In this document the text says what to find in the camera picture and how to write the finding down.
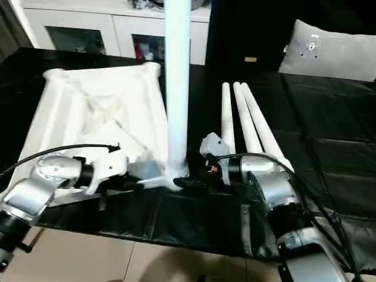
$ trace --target white pole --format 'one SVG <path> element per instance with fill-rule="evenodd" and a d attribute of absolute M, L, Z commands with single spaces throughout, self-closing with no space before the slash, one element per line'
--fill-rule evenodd
<path fill-rule="evenodd" d="M 169 167 L 189 174 L 186 162 L 192 0 L 165 0 L 166 91 L 169 125 Z"/>
<path fill-rule="evenodd" d="M 222 141 L 229 147 L 230 154 L 235 154 L 233 112 L 230 85 L 227 82 L 222 84 Z"/>
<path fill-rule="evenodd" d="M 236 98 L 237 109 L 240 116 L 241 128 L 243 130 L 244 141 L 246 143 L 247 152 L 262 153 L 261 144 L 257 132 L 254 128 L 251 115 L 249 113 L 246 100 L 243 95 L 240 83 L 234 83 L 234 92 Z"/>
<path fill-rule="evenodd" d="M 257 104 L 248 84 L 242 83 L 241 89 L 243 91 L 244 98 L 247 102 L 249 112 L 251 113 L 253 122 L 256 126 L 258 135 L 261 139 L 265 152 L 276 157 L 279 161 L 283 162 L 289 169 L 293 169 L 291 163 L 285 159 L 270 127 L 265 120 L 265 117 Z"/>

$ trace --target cabinet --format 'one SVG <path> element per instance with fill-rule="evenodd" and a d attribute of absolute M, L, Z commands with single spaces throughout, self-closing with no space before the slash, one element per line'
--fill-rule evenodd
<path fill-rule="evenodd" d="M 111 15 L 42 9 L 25 12 L 41 48 L 120 56 Z"/>
<path fill-rule="evenodd" d="M 124 57 L 164 60 L 165 23 L 164 19 L 113 16 L 120 52 Z M 205 64 L 206 42 L 209 24 L 191 22 L 190 62 Z"/>
<path fill-rule="evenodd" d="M 165 59 L 161 9 L 135 10 L 123 0 L 24 0 L 23 8 L 41 48 Z M 210 5 L 191 12 L 193 64 L 205 64 L 210 12 Z"/>

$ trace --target table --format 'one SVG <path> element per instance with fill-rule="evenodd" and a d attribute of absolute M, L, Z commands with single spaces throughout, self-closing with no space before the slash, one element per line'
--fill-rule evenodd
<path fill-rule="evenodd" d="M 41 96 L 42 73 L 135 65 L 112 56 L 21 49 L 0 66 L 1 168 L 21 152 Z M 252 74 L 250 85 L 285 156 L 332 217 L 348 233 L 363 273 L 376 275 L 376 93 L 350 80 Z M 192 175 L 210 132 L 220 135 L 221 79 L 203 66 L 190 69 L 187 154 Z M 160 78 L 165 95 L 165 79 Z M 233 102 L 237 152 L 245 152 Z M 1 179 L 5 187 L 9 179 Z M 39 225 L 119 239 L 185 247 L 230 256 L 277 260 L 274 238 L 257 208 L 235 196 L 172 193 L 166 189 L 120 194 L 47 209 Z"/>

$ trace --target black cable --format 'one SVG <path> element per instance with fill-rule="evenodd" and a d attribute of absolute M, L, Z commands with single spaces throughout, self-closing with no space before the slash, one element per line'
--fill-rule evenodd
<path fill-rule="evenodd" d="M 360 271 L 359 271 L 359 269 L 358 269 L 358 267 L 356 265 L 354 254 L 352 252 L 350 244 L 348 243 L 348 238 L 347 238 L 347 235 L 346 235 L 343 227 L 342 226 L 338 227 L 334 223 L 333 219 L 325 211 L 325 209 L 323 208 L 323 206 L 318 202 L 318 200 L 315 197 L 315 195 L 313 195 L 313 193 L 307 188 L 306 184 L 289 167 L 287 167 L 284 163 L 280 162 L 276 158 L 274 158 L 272 156 L 269 156 L 269 155 L 261 154 L 261 153 L 238 153 L 238 154 L 232 154 L 232 155 L 224 155 L 224 156 L 218 156 L 218 157 L 213 156 L 213 157 L 216 160 L 221 160 L 221 159 L 231 159 L 231 158 L 234 158 L 234 157 L 242 157 L 242 156 L 255 156 L 255 157 L 261 157 L 263 159 L 267 159 L 267 160 L 269 160 L 269 161 L 271 161 L 271 162 L 273 162 L 273 163 L 281 166 L 286 171 L 286 173 L 293 180 L 296 180 L 300 184 L 300 185 L 297 186 L 297 188 L 296 187 L 295 188 L 296 188 L 296 190 L 297 190 L 297 192 L 298 192 L 298 194 L 299 194 L 299 196 L 300 196 L 300 198 L 302 200 L 303 207 L 304 208 L 308 208 L 307 202 L 304 200 L 305 199 L 304 195 L 307 194 L 308 197 L 317 206 L 317 208 L 319 209 L 320 213 L 328 221 L 330 227 L 337 234 L 337 236 L 338 236 L 338 238 L 339 238 L 339 240 L 341 242 L 342 248 L 345 250 L 345 253 L 346 253 L 346 255 L 344 257 L 347 258 L 350 261 L 350 267 L 351 267 L 352 271 L 355 274 L 355 279 L 354 280 L 355 281 L 362 281 L 362 278 L 361 278 L 361 275 L 360 275 Z M 329 241 L 335 241 L 328 233 L 325 232 L 324 235 L 328 236 L 327 238 L 328 238 Z"/>
<path fill-rule="evenodd" d="M 317 222 L 316 219 L 312 219 L 311 222 L 316 226 L 317 229 L 325 236 L 325 238 L 337 249 L 337 251 L 344 256 L 346 259 L 347 255 L 343 253 L 341 246 L 333 239 L 332 236 Z"/>
<path fill-rule="evenodd" d="M 52 148 L 52 149 L 48 149 L 48 150 L 44 150 L 44 151 L 41 151 L 39 153 L 35 153 L 34 155 L 31 155 L 31 156 L 28 156 L 18 162 L 16 162 L 15 164 L 9 166 L 7 169 L 3 170 L 1 173 L 0 173 L 0 178 L 2 178 L 4 175 L 6 175 L 7 173 L 11 172 L 12 170 L 14 170 L 16 167 L 26 163 L 26 162 L 29 162 L 30 160 L 32 159 L 35 159 L 37 157 L 41 157 L 45 154 L 49 154 L 49 153 L 53 153 L 53 152 L 57 152 L 57 151 L 61 151 L 61 150 L 69 150 L 69 149 L 76 149 L 76 148 L 86 148 L 86 147 L 99 147 L 99 148 L 107 148 L 109 149 L 109 152 L 114 152 L 114 151 L 117 151 L 120 149 L 119 146 L 112 146 L 112 145 L 103 145 L 103 144 L 77 144 L 77 145 L 68 145 L 68 146 L 61 146 L 61 147 L 56 147 L 56 148 Z"/>

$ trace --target silver robotic arm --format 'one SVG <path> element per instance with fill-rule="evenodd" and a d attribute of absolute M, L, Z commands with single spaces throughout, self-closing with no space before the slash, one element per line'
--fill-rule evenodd
<path fill-rule="evenodd" d="M 0 201 L 0 273 L 13 258 L 15 249 L 39 219 L 58 189 L 77 187 L 94 194 L 101 182 L 124 175 L 127 157 L 123 151 L 111 152 L 86 164 L 82 158 L 59 154 L 38 159 L 28 178 L 17 182 Z"/>
<path fill-rule="evenodd" d="M 200 153 L 219 157 L 219 167 L 209 171 L 219 172 L 224 184 L 256 184 L 284 261 L 279 268 L 283 282 L 348 281 L 325 237 L 304 216 L 289 176 L 280 166 L 257 156 L 220 159 L 229 149 L 215 133 L 203 140 Z"/>

